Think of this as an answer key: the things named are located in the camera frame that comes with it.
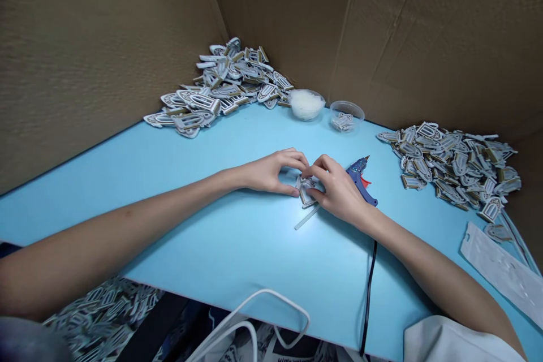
light blue table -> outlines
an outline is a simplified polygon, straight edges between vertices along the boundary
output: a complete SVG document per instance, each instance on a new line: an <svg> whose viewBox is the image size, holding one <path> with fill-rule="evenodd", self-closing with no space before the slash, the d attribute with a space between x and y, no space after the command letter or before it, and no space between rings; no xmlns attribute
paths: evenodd
<svg viewBox="0 0 543 362"><path fill-rule="evenodd" d="M183 186L218 170L294 146L310 162L327 153L342 165L371 155L364 177L379 208L474 276L511 319L531 362L543 357L543 335L459 254L468 221L485 222L436 199L433 187L406 191L398 158L368 122L354 133L329 126L329 111L298 122L291 110L244 106L193 140L171 128L140 123L0 198L0 240L29 245L78 222ZM295 183L295 175L284 180ZM233 309L262 287L272 288L311 315L308 334L358 349L373 242L319 210L305 216L299 199L237 191L205 208L129 264L129 279L203 303ZM113 242L104 242L115 250ZM244 312L294 330L304 321L270 296ZM366 351L403 359L403 331L432 313L406 269L379 247L372 283Z"/></svg>

black power cord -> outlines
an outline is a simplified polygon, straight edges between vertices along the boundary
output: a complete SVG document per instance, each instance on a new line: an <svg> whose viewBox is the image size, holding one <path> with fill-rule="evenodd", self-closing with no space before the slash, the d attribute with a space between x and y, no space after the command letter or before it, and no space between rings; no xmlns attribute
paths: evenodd
<svg viewBox="0 0 543 362"><path fill-rule="evenodd" d="M366 290L366 313L364 317L364 328L362 329L362 345L360 346L360 356L364 357L364 351L366 349L366 335L368 333L368 320L369 320L369 298L372 294L372 278L373 278L373 268L375 266L375 258L377 256L377 241L373 242L373 258L372 266L369 269L368 277L368 289Z"/></svg>

small plastic cup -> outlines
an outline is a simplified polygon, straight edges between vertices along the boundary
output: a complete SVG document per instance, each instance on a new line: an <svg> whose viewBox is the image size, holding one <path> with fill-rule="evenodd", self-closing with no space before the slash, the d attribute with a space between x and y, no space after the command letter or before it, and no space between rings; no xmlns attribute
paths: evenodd
<svg viewBox="0 0 543 362"><path fill-rule="evenodd" d="M313 109L308 109L307 106L299 106L296 103L293 102L293 96L296 92L310 92L315 96L318 96L320 98L320 103L315 106ZM309 122L310 120L314 120L318 116L318 114L321 112L322 108L326 104L326 101L322 97L320 93L315 92L314 90L310 89L293 89L290 91L290 95L288 97L288 100L290 102L290 106L292 108L292 113L294 116L296 116L298 119L303 120L305 122Z"/></svg>
<svg viewBox="0 0 543 362"><path fill-rule="evenodd" d="M364 111L352 102L335 101L330 105L330 124L341 133L353 131L364 118Z"/></svg>

white shirt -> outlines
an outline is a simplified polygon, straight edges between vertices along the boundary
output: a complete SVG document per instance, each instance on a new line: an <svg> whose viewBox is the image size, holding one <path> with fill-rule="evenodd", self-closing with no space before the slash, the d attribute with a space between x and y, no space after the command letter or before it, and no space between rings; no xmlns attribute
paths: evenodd
<svg viewBox="0 0 543 362"><path fill-rule="evenodd" d="M525 362L503 339L442 316L431 316L404 332L404 362Z"/></svg>

brown cardboard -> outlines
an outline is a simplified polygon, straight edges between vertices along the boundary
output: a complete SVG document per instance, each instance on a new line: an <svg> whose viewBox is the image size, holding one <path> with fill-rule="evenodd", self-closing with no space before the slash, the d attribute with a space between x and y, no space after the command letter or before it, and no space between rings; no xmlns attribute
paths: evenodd
<svg viewBox="0 0 543 362"><path fill-rule="evenodd" d="M157 111L226 35L212 0L0 4L0 193Z"/></svg>
<svg viewBox="0 0 543 362"><path fill-rule="evenodd" d="M507 214L520 231L534 260L543 269L543 229L541 228L541 202L543 201L543 130L515 144L519 154L508 161L519 172L522 189L510 194Z"/></svg>
<svg viewBox="0 0 543 362"><path fill-rule="evenodd" d="M376 123L431 120L510 141L538 128L526 120L543 102L543 0L218 2L231 35Z"/></svg>

